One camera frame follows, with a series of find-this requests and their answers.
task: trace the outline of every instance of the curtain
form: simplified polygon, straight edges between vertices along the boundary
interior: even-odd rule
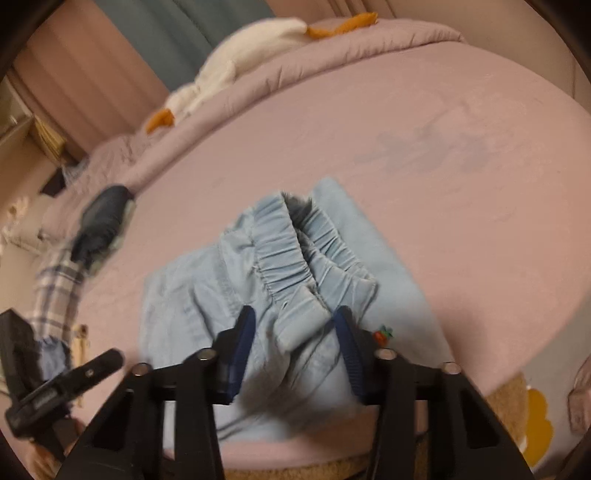
[[[278,17],[299,17],[308,23],[364,12],[376,12],[380,18],[395,17],[389,0],[267,0],[267,3]]]
[[[8,76],[78,158],[107,138],[136,130],[168,95],[92,0],[67,0],[33,34]]]
[[[264,0],[95,0],[169,90],[191,82],[239,28],[274,14]]]

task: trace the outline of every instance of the folded clothing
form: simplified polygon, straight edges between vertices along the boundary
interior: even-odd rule
[[[35,278],[33,310],[27,315],[40,347],[45,380],[70,366],[71,329],[85,279],[84,266],[73,262],[71,255],[70,242],[47,253]]]
[[[240,395],[230,406],[215,406],[220,440],[285,439],[334,413],[356,410],[329,322],[340,305],[349,306],[364,328],[391,328],[392,345],[412,361],[437,365],[452,358],[400,261],[330,179],[309,199],[262,199],[216,244],[151,275],[142,309],[142,359],[155,368],[181,363],[231,328],[244,304],[254,308],[257,330]],[[169,404],[166,449],[173,447],[173,418]]]

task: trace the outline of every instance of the mattress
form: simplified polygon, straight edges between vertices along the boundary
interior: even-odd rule
[[[214,99],[227,119],[185,142],[141,189],[122,249],[88,282],[79,322],[89,325],[92,356],[116,347],[128,365],[139,361],[146,275],[215,241],[262,196],[305,194],[326,176],[412,272],[484,394],[540,351],[587,294],[591,117],[536,74],[436,41],[317,72],[236,111],[232,94]],[[191,121],[154,148],[185,141]],[[89,421],[123,374],[75,413]],[[362,453],[373,414],[286,442],[224,443],[223,461],[283,468]]]

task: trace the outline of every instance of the plaid sleeve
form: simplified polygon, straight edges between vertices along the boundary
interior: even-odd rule
[[[70,260],[71,243],[46,255],[34,287],[33,310],[28,319],[37,339],[52,336],[70,344],[84,283],[84,267]]]

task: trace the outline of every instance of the metal screw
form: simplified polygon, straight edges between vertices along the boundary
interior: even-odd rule
[[[197,358],[200,360],[211,360],[215,358],[217,352],[213,348],[203,348],[198,351]]]
[[[441,366],[441,370],[449,375],[457,375],[462,373],[462,367],[455,362],[445,362]]]
[[[394,360],[398,356],[391,348],[379,348],[374,355],[380,360]]]
[[[150,364],[141,363],[135,364],[131,369],[131,373],[136,377],[143,377],[145,374],[150,373],[151,370],[152,367]]]

